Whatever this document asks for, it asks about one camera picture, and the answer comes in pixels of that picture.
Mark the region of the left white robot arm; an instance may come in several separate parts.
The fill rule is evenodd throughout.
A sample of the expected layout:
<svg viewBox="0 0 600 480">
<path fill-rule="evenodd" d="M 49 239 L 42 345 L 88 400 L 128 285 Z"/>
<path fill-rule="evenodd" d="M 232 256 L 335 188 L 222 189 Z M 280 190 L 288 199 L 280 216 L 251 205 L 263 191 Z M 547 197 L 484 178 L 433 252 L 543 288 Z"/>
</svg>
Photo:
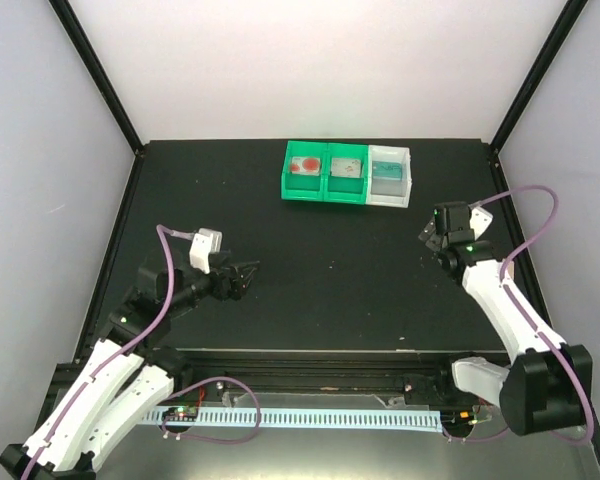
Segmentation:
<svg viewBox="0 0 600 480">
<path fill-rule="evenodd" d="M 173 319 L 206 298 L 241 299 L 259 267 L 228 251 L 211 254 L 208 272 L 178 253 L 147 257 L 74 383 L 34 434 L 4 449 L 2 467 L 14 479 L 95 478 L 145 414 L 195 387 L 190 361 L 161 343 Z"/>
</svg>

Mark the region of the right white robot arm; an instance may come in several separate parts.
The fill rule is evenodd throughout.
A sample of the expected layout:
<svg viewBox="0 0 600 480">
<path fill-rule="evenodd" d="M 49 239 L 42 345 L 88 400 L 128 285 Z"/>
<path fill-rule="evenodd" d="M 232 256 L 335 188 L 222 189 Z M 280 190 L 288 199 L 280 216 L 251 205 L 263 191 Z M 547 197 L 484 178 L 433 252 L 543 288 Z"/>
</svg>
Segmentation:
<svg viewBox="0 0 600 480">
<path fill-rule="evenodd" d="M 439 203 L 419 238 L 442 269 L 480 307 L 509 358 L 506 367 L 478 356 L 455 360 L 434 379 L 437 396 L 459 402 L 468 393 L 497 407 L 518 436 L 581 426 L 593 435 L 593 361 L 570 346 L 532 307 L 493 245 L 482 239 L 492 215 L 466 202 Z"/>
</svg>

